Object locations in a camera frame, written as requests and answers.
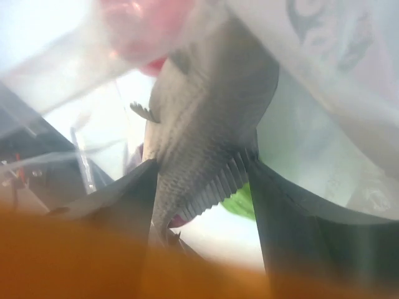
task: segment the green vegetable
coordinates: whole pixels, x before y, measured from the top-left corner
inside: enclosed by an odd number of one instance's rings
[[[255,221],[255,212],[249,183],[245,184],[236,194],[225,199],[224,202],[222,202],[222,206],[230,213]]]

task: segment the fish body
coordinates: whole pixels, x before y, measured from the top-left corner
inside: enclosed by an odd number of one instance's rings
[[[257,158],[256,127],[277,88],[279,65],[231,16],[207,38],[172,53],[153,87],[143,160],[156,159],[152,223],[166,234],[234,194]]]

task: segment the orange surface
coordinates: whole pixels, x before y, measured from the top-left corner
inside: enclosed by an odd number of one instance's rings
[[[63,298],[381,298],[293,275],[269,276],[143,244],[79,223],[0,210],[0,297]]]

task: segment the fish fin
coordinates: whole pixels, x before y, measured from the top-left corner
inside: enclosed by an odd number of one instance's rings
[[[169,54],[168,58],[183,74],[188,74],[190,70],[190,58],[188,57],[187,52],[176,50]]]
[[[105,227],[148,237],[155,200],[158,164],[149,159],[108,186],[47,215],[67,220],[83,220]]]
[[[138,103],[131,103],[130,109],[133,110],[138,116],[152,122],[152,123],[160,123],[159,120],[155,119],[154,115],[152,114],[151,110],[144,108]]]
[[[196,194],[179,213],[179,216],[188,222],[205,210],[231,197],[246,183],[248,183],[248,169],[250,163],[259,159],[257,135],[243,150],[236,152],[221,169],[219,174],[210,181],[205,188]]]

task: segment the toy fish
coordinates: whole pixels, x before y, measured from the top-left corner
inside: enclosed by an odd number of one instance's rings
[[[151,93],[143,160],[160,167],[152,223],[179,226],[234,194],[258,160],[256,127],[277,88],[279,64],[231,16],[172,53]]]

